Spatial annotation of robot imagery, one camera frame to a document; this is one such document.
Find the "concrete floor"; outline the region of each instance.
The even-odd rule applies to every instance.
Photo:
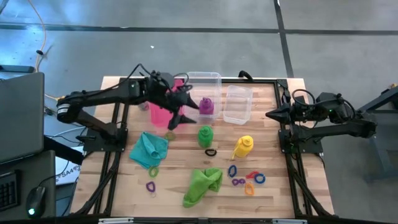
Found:
[[[113,27],[207,27],[277,29],[272,0],[34,0],[46,24]],[[286,29],[397,30],[394,0],[279,0]],[[1,24],[36,24],[25,0],[11,0]],[[214,71],[235,77],[286,78],[279,34],[184,32],[47,32],[48,51],[40,70],[45,91],[59,96],[94,90],[104,75],[127,75],[137,63],[171,73]],[[43,39],[40,29],[0,29],[0,63],[32,65]],[[355,107],[397,82],[398,35],[287,35],[294,77],[314,95],[342,93]],[[0,78],[13,74],[0,73]],[[46,100],[49,106],[55,106]],[[72,126],[45,118],[45,133]],[[77,133],[65,137],[73,139]],[[325,165],[335,213],[345,218],[398,222],[398,182],[367,184],[374,172],[367,140],[325,138]],[[70,192],[60,189],[58,198]],[[59,201],[58,214],[68,198]]]

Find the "purple bottle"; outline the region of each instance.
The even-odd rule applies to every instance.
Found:
[[[203,97],[199,104],[199,113],[205,115],[211,115],[214,113],[214,103],[210,98]]]

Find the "black hair tie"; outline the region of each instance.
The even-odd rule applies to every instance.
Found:
[[[207,156],[215,156],[217,154],[217,150],[216,149],[206,149],[205,154]]]

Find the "keyboard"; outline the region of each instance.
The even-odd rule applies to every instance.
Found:
[[[19,205],[18,171],[0,174],[0,211]]]

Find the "orange hair tie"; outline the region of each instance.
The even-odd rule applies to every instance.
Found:
[[[244,193],[247,195],[254,195],[254,186],[250,182],[246,182],[246,185],[244,186]]]

